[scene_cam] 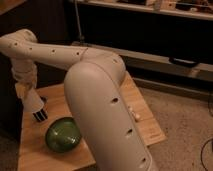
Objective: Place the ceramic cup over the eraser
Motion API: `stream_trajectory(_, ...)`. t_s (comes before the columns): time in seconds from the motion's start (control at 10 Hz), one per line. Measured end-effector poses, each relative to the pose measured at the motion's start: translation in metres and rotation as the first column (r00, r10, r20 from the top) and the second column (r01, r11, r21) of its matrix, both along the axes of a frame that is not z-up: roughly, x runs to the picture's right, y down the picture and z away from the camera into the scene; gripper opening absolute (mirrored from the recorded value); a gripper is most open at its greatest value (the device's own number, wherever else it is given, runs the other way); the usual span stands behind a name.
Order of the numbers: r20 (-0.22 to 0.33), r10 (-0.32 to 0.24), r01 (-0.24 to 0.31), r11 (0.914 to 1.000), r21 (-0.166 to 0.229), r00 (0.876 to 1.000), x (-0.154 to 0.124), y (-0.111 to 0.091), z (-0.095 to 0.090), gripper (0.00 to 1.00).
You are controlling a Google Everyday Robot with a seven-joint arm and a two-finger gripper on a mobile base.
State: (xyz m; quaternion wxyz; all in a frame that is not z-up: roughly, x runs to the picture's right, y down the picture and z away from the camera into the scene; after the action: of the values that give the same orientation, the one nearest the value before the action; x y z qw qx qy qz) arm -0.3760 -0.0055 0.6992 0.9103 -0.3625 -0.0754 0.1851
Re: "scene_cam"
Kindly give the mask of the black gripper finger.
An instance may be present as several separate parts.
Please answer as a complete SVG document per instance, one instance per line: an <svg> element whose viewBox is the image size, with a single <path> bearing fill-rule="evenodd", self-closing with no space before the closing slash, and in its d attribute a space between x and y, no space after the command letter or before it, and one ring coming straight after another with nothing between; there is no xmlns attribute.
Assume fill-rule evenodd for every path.
<svg viewBox="0 0 213 171"><path fill-rule="evenodd" d="M37 122L41 122L40 118L38 117L38 115L36 113L33 113L33 116L35 117L35 119L37 120Z"/></svg>
<svg viewBox="0 0 213 171"><path fill-rule="evenodd" d="M40 110L40 114L41 114L42 118L48 119L48 115L46 114L46 112L43 109Z"/></svg>

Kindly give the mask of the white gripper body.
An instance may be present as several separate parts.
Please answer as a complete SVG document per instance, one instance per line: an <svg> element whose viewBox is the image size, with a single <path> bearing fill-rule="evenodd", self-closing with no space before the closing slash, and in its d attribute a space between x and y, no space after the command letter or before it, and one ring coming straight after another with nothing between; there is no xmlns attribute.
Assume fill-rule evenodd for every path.
<svg viewBox="0 0 213 171"><path fill-rule="evenodd" d="M37 114L43 109L44 102L34 88L22 83L16 83L15 90L18 98L22 101L25 112Z"/></svg>

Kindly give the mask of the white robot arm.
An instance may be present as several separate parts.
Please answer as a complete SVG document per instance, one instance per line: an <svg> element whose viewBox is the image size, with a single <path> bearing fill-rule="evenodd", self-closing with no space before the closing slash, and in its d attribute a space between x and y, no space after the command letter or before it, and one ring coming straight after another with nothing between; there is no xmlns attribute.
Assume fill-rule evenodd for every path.
<svg viewBox="0 0 213 171"><path fill-rule="evenodd" d="M66 71L66 102L101 171L158 171L121 94L126 67L118 54L41 44L27 29L1 36L0 53L18 72L31 61Z"/></svg>

